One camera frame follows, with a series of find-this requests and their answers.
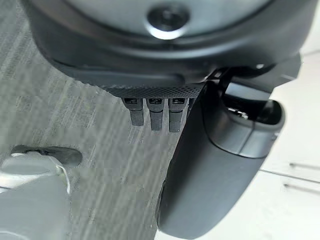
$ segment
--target gray carpet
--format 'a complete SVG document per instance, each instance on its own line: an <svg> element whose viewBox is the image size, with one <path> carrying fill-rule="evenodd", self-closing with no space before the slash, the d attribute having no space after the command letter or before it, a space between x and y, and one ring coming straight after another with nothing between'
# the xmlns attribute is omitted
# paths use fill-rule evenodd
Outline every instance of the gray carpet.
<svg viewBox="0 0 320 240"><path fill-rule="evenodd" d="M179 138L132 127L121 100L52 68L15 0L0 0L0 159L14 145L71 146L72 240L152 240L154 209Z"/></svg>

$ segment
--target robotic arm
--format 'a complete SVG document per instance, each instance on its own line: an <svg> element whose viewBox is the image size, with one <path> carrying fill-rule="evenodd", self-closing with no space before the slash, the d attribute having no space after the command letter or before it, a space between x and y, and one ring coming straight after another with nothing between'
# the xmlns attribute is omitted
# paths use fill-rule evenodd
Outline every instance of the robotic arm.
<svg viewBox="0 0 320 240"><path fill-rule="evenodd" d="M23 0L44 57L122 98L132 124L189 115L158 199L160 231L195 239L234 206L285 122L317 0Z"/></svg>

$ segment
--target black plastic housing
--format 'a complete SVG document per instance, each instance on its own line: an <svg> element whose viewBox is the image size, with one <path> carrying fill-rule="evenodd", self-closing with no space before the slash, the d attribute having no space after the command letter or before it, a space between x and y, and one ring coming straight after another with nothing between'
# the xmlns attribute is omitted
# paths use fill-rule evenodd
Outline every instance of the black plastic housing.
<svg viewBox="0 0 320 240"><path fill-rule="evenodd" d="M170 162L156 213L159 230L182 239L204 235L226 216L285 122L275 101L256 119L233 114L211 82L199 98Z"/></svg>
<svg viewBox="0 0 320 240"><path fill-rule="evenodd" d="M216 68L268 66L296 55L309 32L317 0L274 0L231 27L175 40L102 26L63 0L21 3L39 49L69 76L86 79L86 71L92 71L96 78L92 75L90 84L110 87L121 75L125 80L119 85L136 85L139 75L145 85L171 87L202 82Z"/></svg>

